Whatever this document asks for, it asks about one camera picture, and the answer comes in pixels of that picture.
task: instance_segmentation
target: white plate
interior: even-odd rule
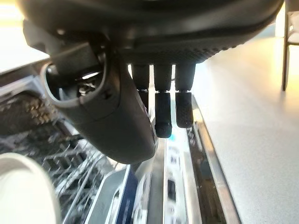
[[[60,222],[59,202],[43,168],[19,154],[0,155],[0,223]]]

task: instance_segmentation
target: gray floor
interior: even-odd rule
[[[242,223],[297,223],[299,48],[280,90],[283,40],[255,39],[196,68],[201,108]]]

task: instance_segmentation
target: black chair leg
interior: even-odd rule
[[[282,68],[282,84],[281,89],[285,91],[288,85],[288,76],[289,76],[289,59],[290,59],[290,51],[289,51],[289,14],[287,10],[287,6],[285,8],[285,36],[284,36],[284,58],[283,58],[283,68]]]

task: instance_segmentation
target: dish rack tine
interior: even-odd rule
[[[66,216],[65,216],[65,218],[64,218],[64,220],[63,220],[63,222],[62,222],[62,224],[67,224],[67,220],[68,220],[69,216],[71,215],[71,213],[72,213],[72,211],[73,211],[73,209],[74,209],[74,207],[75,207],[75,205],[76,205],[76,203],[77,203],[77,200],[79,199],[80,194],[81,194],[82,190],[84,189],[84,187],[85,187],[85,185],[86,185],[86,183],[87,183],[87,180],[88,180],[89,175],[91,174],[91,172],[92,172],[93,168],[95,167],[95,165],[100,161],[101,158],[103,158],[103,156],[104,156],[104,155],[100,155],[100,157],[99,157],[98,159],[96,159],[96,160],[93,162],[93,164],[91,165],[91,167],[89,168],[89,170],[88,170],[88,172],[87,172],[87,175],[86,175],[85,179],[83,180],[83,183],[82,183],[82,185],[81,185],[81,187],[80,187],[78,193],[76,194],[76,197],[74,198],[74,200],[73,200],[73,202],[72,202],[72,204],[71,204],[71,207],[70,207],[70,209],[68,210],[68,212],[67,212],[67,214],[66,214]]]

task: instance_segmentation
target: dishwasher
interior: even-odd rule
[[[45,62],[0,74],[0,154],[24,155],[46,171],[61,223],[240,223],[194,97],[192,128],[177,127],[173,91],[170,138],[156,139],[152,159],[120,164],[84,139],[47,101],[39,77]]]

